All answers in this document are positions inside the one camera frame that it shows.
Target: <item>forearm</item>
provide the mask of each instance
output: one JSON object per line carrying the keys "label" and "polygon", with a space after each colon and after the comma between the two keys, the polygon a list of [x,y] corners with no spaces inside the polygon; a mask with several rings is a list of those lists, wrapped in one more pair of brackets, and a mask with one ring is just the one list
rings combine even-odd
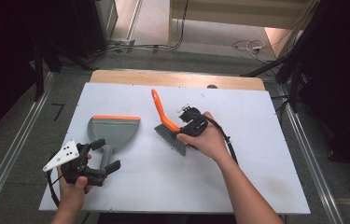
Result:
{"label": "forearm", "polygon": [[282,223],[230,155],[216,160],[238,223]]}
{"label": "forearm", "polygon": [[73,224],[75,223],[76,217],[77,214],[67,212],[59,207],[51,224]]}

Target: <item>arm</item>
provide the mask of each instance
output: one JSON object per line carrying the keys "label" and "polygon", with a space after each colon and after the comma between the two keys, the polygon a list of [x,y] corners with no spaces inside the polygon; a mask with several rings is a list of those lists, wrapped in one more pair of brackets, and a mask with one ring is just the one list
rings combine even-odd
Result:
{"label": "arm", "polygon": [[[209,112],[204,114],[212,119]],[[196,146],[217,163],[223,174],[238,223],[282,223],[280,217],[232,159],[223,136],[213,124],[209,122],[205,131],[198,137],[180,133],[177,138],[185,144]]]}

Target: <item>right hand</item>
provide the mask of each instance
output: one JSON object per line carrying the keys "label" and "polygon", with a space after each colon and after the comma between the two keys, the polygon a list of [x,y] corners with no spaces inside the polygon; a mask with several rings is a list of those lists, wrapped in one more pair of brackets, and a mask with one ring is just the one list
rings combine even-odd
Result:
{"label": "right hand", "polygon": [[93,186],[87,186],[88,178],[79,176],[76,184],[67,184],[62,177],[61,167],[57,167],[59,178],[59,187],[61,191],[61,202],[58,210],[51,223],[74,223],[77,214],[81,210],[85,202],[85,194],[92,190]]}
{"label": "right hand", "polygon": [[[208,118],[213,119],[208,111],[203,114]],[[197,137],[192,137],[184,133],[179,133],[176,137],[186,145],[195,146],[205,156],[212,158],[214,161],[230,155],[226,148],[223,135],[215,125],[210,122],[203,133]]]}

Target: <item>white tabletop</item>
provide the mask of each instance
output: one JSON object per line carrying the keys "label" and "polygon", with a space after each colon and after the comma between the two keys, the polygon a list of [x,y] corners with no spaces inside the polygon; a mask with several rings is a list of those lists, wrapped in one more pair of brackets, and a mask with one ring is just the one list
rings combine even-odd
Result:
{"label": "white tabletop", "polygon": [[[87,194],[84,210],[232,213],[217,165],[193,148],[182,157],[154,131],[161,122],[153,88],[178,126],[184,126],[177,111],[185,104],[212,113],[231,137],[241,168],[277,213],[310,213],[268,92],[100,83],[85,85],[64,144],[89,143],[87,124],[96,114],[139,116],[141,122],[133,140],[113,153],[111,160],[120,160],[121,168]],[[89,166],[98,168],[102,152],[90,154]],[[54,188],[59,195],[58,184]],[[39,209],[56,209],[48,188]]]}

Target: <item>floor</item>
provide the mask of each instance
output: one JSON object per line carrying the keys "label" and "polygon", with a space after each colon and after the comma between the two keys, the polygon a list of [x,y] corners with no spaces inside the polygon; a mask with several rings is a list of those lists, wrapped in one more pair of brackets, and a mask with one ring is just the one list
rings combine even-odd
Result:
{"label": "floor", "polygon": [[[143,36],[138,32],[143,30],[150,32],[151,29],[142,28],[140,25],[141,18],[146,17],[143,13],[143,7],[149,6],[152,0],[143,0],[139,11],[138,20],[134,26],[131,38],[143,42]],[[261,62],[255,59],[247,51],[233,49],[231,46],[233,40],[265,40],[266,36],[256,27],[242,27],[243,31],[239,34],[233,34],[226,44],[220,42],[220,38],[213,36],[207,38],[205,29],[214,28],[215,25],[194,25],[194,28],[200,28],[198,34],[206,37],[203,41],[201,37],[192,38],[188,26],[185,27],[185,38],[183,49],[177,51],[159,51],[153,54],[149,50],[134,49],[132,52],[108,52],[102,54],[92,63],[102,69],[146,69],[161,71],[183,71],[198,73],[214,73],[223,76],[238,76],[261,67]],[[154,44],[163,43],[165,37],[160,29],[152,30],[157,32],[149,36],[157,40]],[[192,43],[204,43],[204,45],[194,45]],[[266,54],[259,54],[264,60],[274,60],[273,54],[266,49]],[[271,96],[280,95],[281,86],[273,79],[272,75],[277,69],[270,71],[268,74],[262,74],[259,77],[264,80],[264,85]],[[27,138],[21,143],[21,150],[18,158],[9,169],[5,178],[7,181],[0,186],[0,223],[49,223],[52,219],[52,212],[40,212],[38,206],[41,196],[46,187],[44,173],[41,171],[43,165],[47,162],[48,156],[52,150],[62,144],[63,137],[72,118],[73,112],[77,106],[77,99],[81,93],[83,83],[88,82],[91,77],[91,71],[86,71],[75,65],[66,66],[60,74],[52,75],[51,90],[46,101],[40,108],[39,115],[34,120],[34,125],[28,132]],[[33,98],[35,87],[26,92],[13,108],[0,121],[0,163],[6,156],[7,151],[12,148],[11,143],[17,137],[18,130],[21,128],[23,121],[28,116],[30,108],[34,106]],[[58,106],[64,105],[61,115],[54,121],[58,115]],[[282,101],[273,100],[273,105],[278,108]],[[333,222],[327,215],[326,208],[323,206],[319,192],[316,188],[315,180],[311,176],[311,170],[304,155],[301,152],[298,136],[295,134],[290,116],[284,113],[282,129],[287,140],[287,145],[294,160],[296,170],[299,174],[302,187],[308,204],[311,208],[311,215],[293,215],[286,217],[286,223],[350,223],[350,164],[329,161],[329,147],[327,146],[324,134],[319,128],[317,119],[313,114],[299,103],[299,119],[302,127],[306,132],[311,148],[314,151],[315,158],[326,178],[331,193],[337,202],[343,222]],[[79,217],[77,222],[81,222],[85,212]],[[99,214],[92,214],[87,223],[97,223]],[[166,218],[167,223],[185,223],[184,218],[180,221],[179,217]]]}
{"label": "floor", "polygon": [[[132,0],[117,1],[119,22],[113,39],[130,41],[135,45],[168,45],[169,1]],[[172,20],[171,46],[181,37],[180,20]],[[186,21],[183,42],[177,49],[181,52],[213,54],[253,59],[247,51],[263,46],[258,57],[263,61],[273,61],[275,56],[264,28],[205,21]]]}

